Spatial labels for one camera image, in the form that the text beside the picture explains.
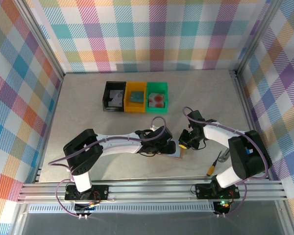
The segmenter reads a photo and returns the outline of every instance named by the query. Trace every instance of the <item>black bin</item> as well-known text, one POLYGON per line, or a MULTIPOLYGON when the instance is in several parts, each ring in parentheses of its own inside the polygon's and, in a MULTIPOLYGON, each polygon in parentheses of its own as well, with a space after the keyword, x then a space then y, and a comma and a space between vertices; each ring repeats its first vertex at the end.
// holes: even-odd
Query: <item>black bin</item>
POLYGON ((102 108, 104 111, 124 112, 124 94, 125 94, 126 82, 106 82, 102 98, 102 108), (111 90, 123 90, 122 107, 109 107, 108 102, 112 100, 110 98, 111 90))

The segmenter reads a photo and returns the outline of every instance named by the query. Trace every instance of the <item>storage bin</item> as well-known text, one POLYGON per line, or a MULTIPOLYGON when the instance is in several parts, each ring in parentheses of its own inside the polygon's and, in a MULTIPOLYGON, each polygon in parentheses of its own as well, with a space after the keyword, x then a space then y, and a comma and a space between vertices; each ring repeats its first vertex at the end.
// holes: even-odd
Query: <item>storage bin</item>
POLYGON ((143 103, 131 102, 132 92, 144 92, 144 97, 146 96, 146 82, 127 82, 124 96, 124 111, 125 112, 141 112, 146 111, 146 99, 143 103))
POLYGON ((166 82, 147 82, 147 92, 146 92, 146 112, 147 113, 166 113, 168 111, 168 85, 166 82), (150 93, 164 94, 165 103, 164 108, 149 107, 148 97, 150 93))
POLYGON ((125 95, 126 82, 106 82, 106 87, 104 89, 102 98, 102 107, 104 111, 114 111, 114 112, 124 112, 124 95, 125 95), (122 107, 110 107, 108 102, 112 100, 110 98, 111 90, 122 90, 122 107))

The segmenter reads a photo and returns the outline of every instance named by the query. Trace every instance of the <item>yellow bin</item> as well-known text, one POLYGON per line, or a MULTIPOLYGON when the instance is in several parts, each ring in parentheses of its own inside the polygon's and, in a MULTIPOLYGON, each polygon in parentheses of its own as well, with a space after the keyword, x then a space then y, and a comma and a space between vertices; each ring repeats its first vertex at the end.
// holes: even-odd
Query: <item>yellow bin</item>
POLYGON ((126 82, 125 96, 124 96, 124 111, 125 112, 141 112, 146 111, 146 99, 143 103, 131 102, 132 92, 144 92, 146 97, 147 82, 126 82))

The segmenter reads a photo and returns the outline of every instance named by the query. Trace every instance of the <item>green bin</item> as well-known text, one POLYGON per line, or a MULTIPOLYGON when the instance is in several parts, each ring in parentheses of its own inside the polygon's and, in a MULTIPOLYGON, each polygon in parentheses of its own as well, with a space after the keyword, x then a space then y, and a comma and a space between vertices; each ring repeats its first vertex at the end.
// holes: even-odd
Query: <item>green bin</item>
POLYGON ((166 82, 147 82, 146 90, 146 112, 147 113, 166 113, 168 111, 168 85, 166 82), (148 97, 150 93, 165 95, 164 108, 149 107, 148 97))

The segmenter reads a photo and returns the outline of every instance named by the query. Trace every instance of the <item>vent grille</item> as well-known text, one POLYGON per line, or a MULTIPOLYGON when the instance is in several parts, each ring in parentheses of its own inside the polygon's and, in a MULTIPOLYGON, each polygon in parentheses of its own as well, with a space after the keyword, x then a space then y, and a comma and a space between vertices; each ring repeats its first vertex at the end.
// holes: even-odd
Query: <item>vent grille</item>
MULTIPOLYGON (((72 205, 65 205, 65 208, 73 212, 72 205)), ((102 203, 92 212, 211 212, 214 211, 212 202, 191 202, 191 203, 102 203)), ((55 213, 65 212, 59 205, 31 204, 29 213, 55 213)))

